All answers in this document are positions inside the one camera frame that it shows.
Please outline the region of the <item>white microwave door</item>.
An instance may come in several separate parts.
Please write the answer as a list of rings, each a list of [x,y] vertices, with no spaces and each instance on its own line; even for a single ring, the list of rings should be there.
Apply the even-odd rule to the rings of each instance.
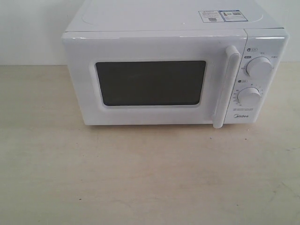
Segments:
[[[244,30],[62,35],[86,125],[220,128],[246,46]]]

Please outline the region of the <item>white microwave oven body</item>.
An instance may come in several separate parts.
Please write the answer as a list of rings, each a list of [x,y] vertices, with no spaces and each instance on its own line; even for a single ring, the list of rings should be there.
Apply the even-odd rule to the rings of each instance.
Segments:
[[[209,10],[239,10],[248,21],[203,22],[199,11]],[[289,38],[284,27],[254,0],[87,0],[65,32],[237,29],[246,32],[247,42],[224,124],[253,123],[258,118]],[[273,70],[269,76],[252,78],[247,74],[247,64],[257,57],[270,60]],[[254,106],[243,106],[237,95],[249,87],[259,90],[261,100]]]

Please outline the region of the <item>lower white control knob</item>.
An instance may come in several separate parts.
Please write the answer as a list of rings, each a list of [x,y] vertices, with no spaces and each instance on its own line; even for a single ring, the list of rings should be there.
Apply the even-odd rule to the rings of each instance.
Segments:
[[[254,106],[261,100],[258,89],[249,87],[241,90],[237,95],[238,102],[243,106]]]

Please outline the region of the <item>white control knob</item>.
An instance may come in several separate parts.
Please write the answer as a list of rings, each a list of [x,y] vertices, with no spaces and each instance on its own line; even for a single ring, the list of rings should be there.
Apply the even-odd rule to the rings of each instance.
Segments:
[[[237,95],[238,102],[243,106],[254,106],[261,100],[258,89],[249,87],[241,90]]]
[[[246,66],[247,74],[252,78],[262,78],[272,73],[273,66],[266,57],[252,59]]]

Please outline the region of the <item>white label sticker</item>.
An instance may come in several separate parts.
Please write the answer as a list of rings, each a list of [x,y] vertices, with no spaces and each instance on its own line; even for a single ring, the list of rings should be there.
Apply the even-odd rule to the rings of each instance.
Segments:
[[[204,23],[223,23],[224,19],[217,10],[199,11],[199,15]]]

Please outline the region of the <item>upper white control knob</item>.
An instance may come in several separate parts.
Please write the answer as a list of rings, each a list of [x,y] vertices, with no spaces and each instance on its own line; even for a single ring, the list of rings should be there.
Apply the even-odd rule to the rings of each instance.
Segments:
[[[262,78],[272,73],[273,66],[266,57],[252,59],[246,66],[247,74],[252,78]]]

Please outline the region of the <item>blue label sticker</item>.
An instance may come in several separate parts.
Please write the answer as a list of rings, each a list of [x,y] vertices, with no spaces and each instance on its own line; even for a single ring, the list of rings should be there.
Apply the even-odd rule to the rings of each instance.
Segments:
[[[239,10],[219,10],[225,22],[247,22],[247,18]]]

